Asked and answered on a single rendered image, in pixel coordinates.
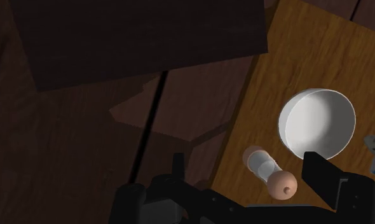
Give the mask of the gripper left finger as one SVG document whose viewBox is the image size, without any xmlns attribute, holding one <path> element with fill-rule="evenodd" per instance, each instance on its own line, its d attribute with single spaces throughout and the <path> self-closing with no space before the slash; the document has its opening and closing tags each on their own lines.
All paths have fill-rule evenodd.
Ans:
<svg viewBox="0 0 375 224">
<path fill-rule="evenodd" d="M 149 187 L 127 183 L 116 190 L 109 224 L 141 224 L 145 204 L 170 200 L 183 208 L 188 218 L 181 224 L 244 224 L 246 208 L 211 190 L 199 190 L 184 181 L 184 154 L 174 153 L 172 172 L 155 176 Z"/>
</svg>

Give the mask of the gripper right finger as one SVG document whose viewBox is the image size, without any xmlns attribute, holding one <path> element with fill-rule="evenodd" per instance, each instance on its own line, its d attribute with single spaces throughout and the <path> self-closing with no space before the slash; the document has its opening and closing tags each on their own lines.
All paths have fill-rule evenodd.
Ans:
<svg viewBox="0 0 375 224">
<path fill-rule="evenodd" d="M 314 151 L 304 153 L 301 177 L 333 210 L 335 224 L 375 224 L 375 181 L 344 172 Z"/>
</svg>

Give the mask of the peach and clear grinder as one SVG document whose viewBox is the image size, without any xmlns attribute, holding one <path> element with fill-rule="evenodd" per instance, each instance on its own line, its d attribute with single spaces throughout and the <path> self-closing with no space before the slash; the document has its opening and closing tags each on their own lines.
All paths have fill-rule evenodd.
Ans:
<svg viewBox="0 0 375 224">
<path fill-rule="evenodd" d="M 297 191 L 297 179 L 284 171 L 275 159 L 260 146 L 249 146 L 243 153 L 247 169 L 266 184 L 269 195 L 276 200 L 287 200 Z"/>
</svg>

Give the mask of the white round bowl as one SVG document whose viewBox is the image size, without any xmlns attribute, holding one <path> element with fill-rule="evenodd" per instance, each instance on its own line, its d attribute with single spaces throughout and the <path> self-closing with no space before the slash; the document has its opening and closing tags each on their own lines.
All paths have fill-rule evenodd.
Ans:
<svg viewBox="0 0 375 224">
<path fill-rule="evenodd" d="M 355 109 L 345 95 L 309 88 L 285 103 L 278 118 L 278 134 L 283 145 L 300 159 L 307 151 L 331 159 L 349 144 L 355 125 Z"/>
</svg>

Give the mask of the wooden table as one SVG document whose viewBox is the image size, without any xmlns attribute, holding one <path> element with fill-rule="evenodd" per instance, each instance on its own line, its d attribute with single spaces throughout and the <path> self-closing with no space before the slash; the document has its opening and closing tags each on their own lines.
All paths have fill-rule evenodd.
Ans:
<svg viewBox="0 0 375 224">
<path fill-rule="evenodd" d="M 268 32 L 268 52 L 259 57 L 212 189 L 243 205 L 269 204 L 264 183 L 243 164 L 251 145 L 263 147 L 282 169 L 300 177 L 302 161 L 278 136 L 283 105 L 308 88 L 341 92 L 352 102 L 356 129 L 332 163 L 368 176 L 372 160 L 366 135 L 375 135 L 375 32 L 301 0 L 280 0 Z"/>
</svg>

